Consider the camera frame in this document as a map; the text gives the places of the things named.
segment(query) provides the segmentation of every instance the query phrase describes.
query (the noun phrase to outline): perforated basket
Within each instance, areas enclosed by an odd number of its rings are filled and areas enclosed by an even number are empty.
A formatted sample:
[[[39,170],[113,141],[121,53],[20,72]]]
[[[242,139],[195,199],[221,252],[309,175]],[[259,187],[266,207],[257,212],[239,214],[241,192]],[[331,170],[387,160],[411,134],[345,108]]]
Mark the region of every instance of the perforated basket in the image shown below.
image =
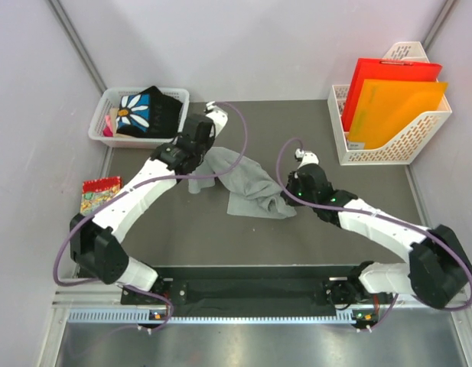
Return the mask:
[[[429,62],[420,42],[398,42],[390,48],[384,59]],[[450,105],[443,97],[436,111],[423,112],[381,148],[348,150],[347,133],[343,131],[341,115],[349,88],[333,86],[327,99],[341,165],[410,164],[451,115]]]
[[[162,143],[167,143],[171,139],[143,139],[143,138],[110,138],[103,136],[103,129],[106,127],[105,116],[109,110],[120,106],[120,99],[123,96],[131,96],[145,90],[144,88],[108,88],[98,102],[96,111],[91,119],[88,136],[97,141],[101,141],[112,148],[156,148]],[[159,88],[166,96],[171,96],[183,103],[180,111],[178,131],[183,130],[184,120],[187,117],[188,106],[190,105],[190,93],[186,89],[180,88]]]

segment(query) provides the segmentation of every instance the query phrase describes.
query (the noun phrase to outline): gray wall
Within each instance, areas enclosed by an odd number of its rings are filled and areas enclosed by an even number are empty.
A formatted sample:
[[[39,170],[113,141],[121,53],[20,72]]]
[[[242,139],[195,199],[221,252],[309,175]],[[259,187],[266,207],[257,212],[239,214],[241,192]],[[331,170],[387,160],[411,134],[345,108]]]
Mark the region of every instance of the gray wall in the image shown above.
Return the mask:
[[[420,41],[438,0],[62,0],[107,86],[192,101],[325,99],[356,59]]]
[[[53,260],[103,160],[98,99],[46,2],[0,1],[0,367],[33,365],[43,342]]]
[[[472,0],[461,0],[428,53],[450,83],[453,115],[412,165],[433,223],[453,227],[472,261]]]

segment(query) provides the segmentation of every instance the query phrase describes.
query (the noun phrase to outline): orange folder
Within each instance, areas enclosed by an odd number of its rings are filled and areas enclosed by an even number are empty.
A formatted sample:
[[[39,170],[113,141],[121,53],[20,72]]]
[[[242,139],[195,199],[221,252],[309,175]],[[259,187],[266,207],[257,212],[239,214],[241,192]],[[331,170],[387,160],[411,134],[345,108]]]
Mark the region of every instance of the orange folder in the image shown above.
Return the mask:
[[[353,122],[356,105],[366,79],[403,80],[409,82],[434,82],[442,66],[437,63],[413,63],[401,60],[358,59],[351,80],[348,97],[344,104],[341,122],[348,132]]]
[[[448,83],[365,80],[347,136],[350,149],[385,145],[424,111],[435,111]]]

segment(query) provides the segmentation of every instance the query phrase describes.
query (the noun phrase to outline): gray cloth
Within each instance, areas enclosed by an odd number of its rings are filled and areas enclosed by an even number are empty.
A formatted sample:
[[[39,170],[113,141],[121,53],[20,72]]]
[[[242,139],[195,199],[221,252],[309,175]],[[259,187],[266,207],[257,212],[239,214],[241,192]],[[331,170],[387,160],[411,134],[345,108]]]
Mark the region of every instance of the gray cloth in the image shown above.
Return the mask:
[[[239,153],[226,148],[211,148],[203,163],[192,173],[204,175],[223,172],[236,161]],[[284,219],[297,213],[280,197],[281,187],[261,168],[258,162],[244,157],[228,174],[218,177],[230,191],[227,214],[258,218]],[[188,180],[188,191],[215,185],[214,179]]]

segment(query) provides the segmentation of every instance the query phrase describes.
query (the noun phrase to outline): robotic arm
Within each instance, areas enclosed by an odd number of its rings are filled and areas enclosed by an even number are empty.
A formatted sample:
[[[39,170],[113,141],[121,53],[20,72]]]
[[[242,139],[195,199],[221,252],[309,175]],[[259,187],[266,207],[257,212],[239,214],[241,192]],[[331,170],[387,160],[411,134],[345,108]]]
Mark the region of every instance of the robotic arm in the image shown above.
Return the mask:
[[[319,219],[364,235],[396,253],[404,261],[394,265],[372,261],[362,263],[354,268],[345,280],[345,296],[342,291],[333,294],[332,284],[330,285],[328,294],[335,304],[345,299],[347,303],[361,301],[369,298],[370,294],[386,292],[411,294],[430,307],[442,309],[467,283],[463,269],[449,254],[430,238],[413,230],[423,229],[443,240],[462,259],[472,274],[472,265],[451,229],[442,225],[429,229],[410,223],[401,226],[380,219],[376,215],[393,217],[373,208],[353,193],[335,190],[319,166],[316,154],[298,149],[295,158],[300,165],[288,175],[286,187],[293,196],[309,203],[349,209],[350,211],[338,212],[313,208],[313,211]],[[282,193],[282,196],[288,205],[302,205],[285,193]],[[369,216],[353,212],[354,210],[374,214]]]
[[[117,196],[125,195],[99,211],[71,240],[70,256],[82,268],[105,284],[131,285],[150,291],[158,273],[129,257],[120,245],[134,222],[159,198],[176,186],[177,176],[188,175],[203,161],[215,138],[227,123],[227,114],[214,102],[207,103],[205,115],[187,117],[176,142],[157,147],[144,167]],[[146,180],[154,182],[139,185]],[[84,216],[76,215],[73,228]]]

